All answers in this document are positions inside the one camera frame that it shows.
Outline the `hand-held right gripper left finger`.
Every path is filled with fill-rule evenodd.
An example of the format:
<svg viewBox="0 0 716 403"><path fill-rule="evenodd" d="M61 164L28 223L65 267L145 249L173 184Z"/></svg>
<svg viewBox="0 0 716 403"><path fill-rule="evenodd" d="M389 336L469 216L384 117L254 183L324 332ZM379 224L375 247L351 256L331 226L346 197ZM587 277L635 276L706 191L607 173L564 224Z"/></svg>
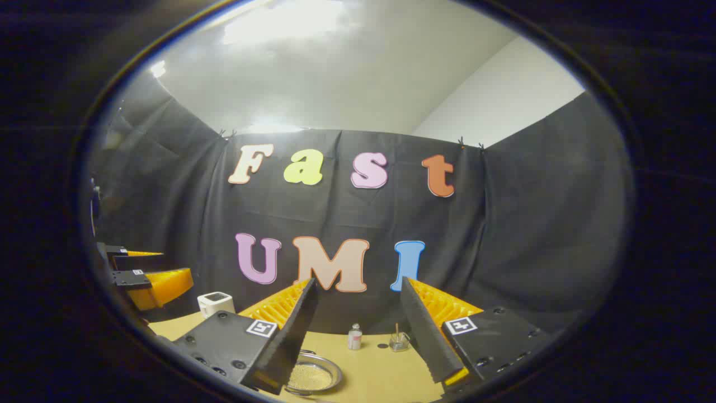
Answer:
<svg viewBox="0 0 716 403"><path fill-rule="evenodd" d="M223 383L278 395L291 372L319 301L314 278L258 304L249 316L218 311L171 342L181 363Z"/></svg>

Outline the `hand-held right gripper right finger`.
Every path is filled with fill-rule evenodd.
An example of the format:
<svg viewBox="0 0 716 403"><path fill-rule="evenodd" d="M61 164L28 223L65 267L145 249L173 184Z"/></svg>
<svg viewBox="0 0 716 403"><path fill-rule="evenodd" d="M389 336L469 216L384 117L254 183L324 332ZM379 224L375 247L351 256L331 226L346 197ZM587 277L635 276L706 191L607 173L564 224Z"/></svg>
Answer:
<svg viewBox="0 0 716 403"><path fill-rule="evenodd" d="M478 308L408 277L402 278L401 304L411 342L447 395L506 377L552 341L508 308Z"/></svg>

